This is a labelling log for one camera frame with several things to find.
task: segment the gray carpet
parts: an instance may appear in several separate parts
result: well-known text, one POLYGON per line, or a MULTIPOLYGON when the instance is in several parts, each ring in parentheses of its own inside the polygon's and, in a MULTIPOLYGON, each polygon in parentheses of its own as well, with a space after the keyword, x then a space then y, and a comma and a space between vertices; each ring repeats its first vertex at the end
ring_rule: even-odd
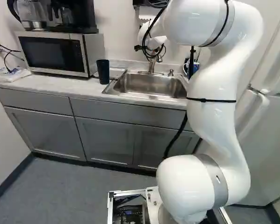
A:
POLYGON ((35 159, 0 199, 0 224, 106 224, 107 193, 154 177, 35 159))

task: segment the countertop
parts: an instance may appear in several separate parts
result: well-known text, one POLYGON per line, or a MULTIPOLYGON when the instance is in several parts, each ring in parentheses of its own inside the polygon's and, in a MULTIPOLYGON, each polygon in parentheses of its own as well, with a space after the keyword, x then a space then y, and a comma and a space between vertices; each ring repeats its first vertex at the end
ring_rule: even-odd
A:
POLYGON ((107 85, 101 85, 99 80, 96 78, 81 80, 68 77, 53 77, 35 74, 21 78, 11 83, 0 82, 0 88, 5 89, 106 102, 186 110, 186 99, 182 102, 174 102, 170 101, 170 99, 147 99, 103 94, 102 91, 106 88, 106 86, 107 85))

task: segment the black tumbler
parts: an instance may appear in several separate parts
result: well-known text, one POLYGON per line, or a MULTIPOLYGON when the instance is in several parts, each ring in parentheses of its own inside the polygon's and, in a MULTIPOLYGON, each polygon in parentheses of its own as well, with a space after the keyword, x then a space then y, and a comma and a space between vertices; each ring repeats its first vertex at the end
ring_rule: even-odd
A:
POLYGON ((102 85, 109 84, 110 82, 110 61, 101 59, 96 61, 99 82, 102 85))

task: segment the faucet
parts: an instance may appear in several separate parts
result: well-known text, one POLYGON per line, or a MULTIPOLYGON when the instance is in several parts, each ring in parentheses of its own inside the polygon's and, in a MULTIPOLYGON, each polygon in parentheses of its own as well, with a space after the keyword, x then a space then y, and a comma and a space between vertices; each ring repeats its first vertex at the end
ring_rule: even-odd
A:
POLYGON ((148 69, 148 73, 154 73, 154 65, 155 65, 156 60, 155 59, 151 59, 149 62, 149 69, 148 69))
POLYGON ((156 58, 151 58, 149 61, 149 68, 148 71, 138 71, 139 74, 160 74, 160 75, 164 75, 162 72, 155 72, 154 71, 154 66, 155 63, 161 63, 163 61, 162 58, 160 58, 159 56, 156 56, 156 58))

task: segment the faucet handle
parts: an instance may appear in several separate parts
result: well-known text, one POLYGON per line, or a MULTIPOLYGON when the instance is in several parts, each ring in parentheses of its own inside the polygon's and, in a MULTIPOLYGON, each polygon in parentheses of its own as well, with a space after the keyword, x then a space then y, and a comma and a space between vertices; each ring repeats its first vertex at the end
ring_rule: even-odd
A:
POLYGON ((170 70, 169 70, 169 73, 168 73, 168 77, 173 76, 173 75, 174 75, 173 72, 174 72, 174 70, 173 70, 173 69, 170 69, 170 70))

